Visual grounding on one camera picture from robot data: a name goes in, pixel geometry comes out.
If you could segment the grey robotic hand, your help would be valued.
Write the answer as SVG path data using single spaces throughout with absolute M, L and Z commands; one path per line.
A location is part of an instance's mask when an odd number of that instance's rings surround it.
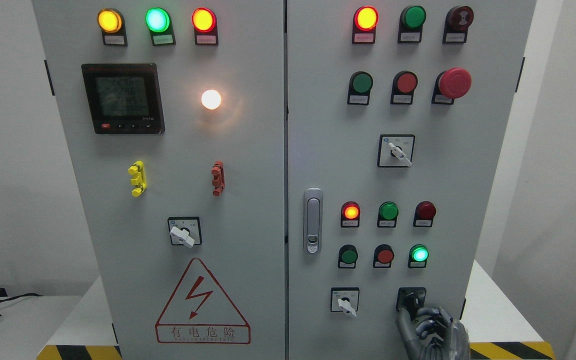
M 409 360 L 470 360 L 464 325 L 442 307 L 422 307 L 414 316 L 400 306 L 397 328 Z

